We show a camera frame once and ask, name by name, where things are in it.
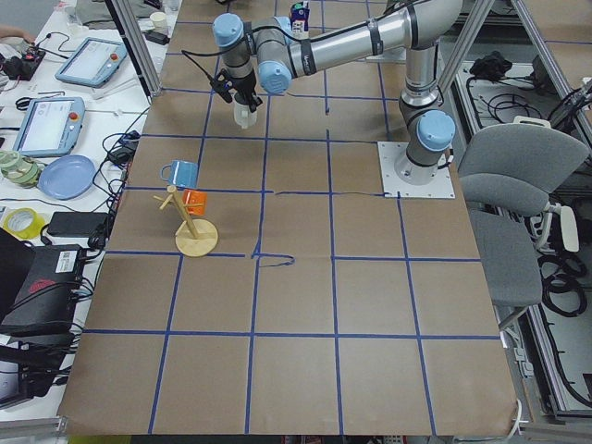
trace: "blue plate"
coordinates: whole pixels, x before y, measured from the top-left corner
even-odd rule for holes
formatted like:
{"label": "blue plate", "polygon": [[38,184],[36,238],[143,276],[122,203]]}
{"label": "blue plate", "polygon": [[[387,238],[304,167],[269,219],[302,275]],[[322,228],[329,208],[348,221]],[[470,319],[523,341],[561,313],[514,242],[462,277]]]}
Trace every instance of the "blue plate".
{"label": "blue plate", "polygon": [[72,199],[90,188],[94,173],[94,163],[88,157],[65,155],[45,167],[37,187],[49,197]]}

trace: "tape roll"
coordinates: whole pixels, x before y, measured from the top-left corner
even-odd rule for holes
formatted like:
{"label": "tape roll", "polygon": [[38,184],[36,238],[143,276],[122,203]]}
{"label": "tape roll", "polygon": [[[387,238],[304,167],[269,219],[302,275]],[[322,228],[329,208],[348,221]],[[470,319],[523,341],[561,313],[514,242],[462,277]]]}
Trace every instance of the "tape roll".
{"label": "tape roll", "polygon": [[45,221],[35,210],[20,208],[8,213],[4,221],[4,229],[21,239],[33,239],[39,236]]}

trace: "tablet screen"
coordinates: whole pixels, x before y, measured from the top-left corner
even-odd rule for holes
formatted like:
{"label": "tablet screen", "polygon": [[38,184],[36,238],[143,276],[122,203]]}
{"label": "tablet screen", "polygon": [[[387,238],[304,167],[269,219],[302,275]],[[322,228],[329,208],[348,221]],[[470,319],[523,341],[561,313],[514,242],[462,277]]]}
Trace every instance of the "tablet screen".
{"label": "tablet screen", "polygon": [[31,111],[20,151],[54,151],[59,147],[73,100],[37,102]]}
{"label": "tablet screen", "polygon": [[92,80],[117,48],[118,46],[113,43],[89,40],[62,74],[77,79]]}

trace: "chair armrest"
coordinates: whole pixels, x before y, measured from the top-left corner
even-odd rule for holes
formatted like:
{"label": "chair armrest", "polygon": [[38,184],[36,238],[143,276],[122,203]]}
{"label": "chair armrest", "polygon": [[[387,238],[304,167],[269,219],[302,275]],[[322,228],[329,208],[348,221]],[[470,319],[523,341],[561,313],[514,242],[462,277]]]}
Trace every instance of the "chair armrest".
{"label": "chair armrest", "polygon": [[580,242],[577,234],[574,210],[570,206],[551,205],[550,203],[548,203],[543,213],[542,233],[535,242],[535,248],[540,250],[547,243],[553,215],[559,215],[560,218],[563,248],[568,252],[577,252],[580,249]]}

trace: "ceramic cup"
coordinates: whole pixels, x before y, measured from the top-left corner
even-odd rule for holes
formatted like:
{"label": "ceramic cup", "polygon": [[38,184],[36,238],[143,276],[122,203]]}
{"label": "ceramic cup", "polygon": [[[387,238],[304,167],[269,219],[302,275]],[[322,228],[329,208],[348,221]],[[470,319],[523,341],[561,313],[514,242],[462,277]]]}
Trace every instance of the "ceramic cup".
{"label": "ceramic cup", "polygon": [[[170,169],[168,177],[165,176],[167,169]],[[160,179],[177,188],[195,189],[197,187],[197,164],[185,160],[173,160],[170,164],[162,167]]]}

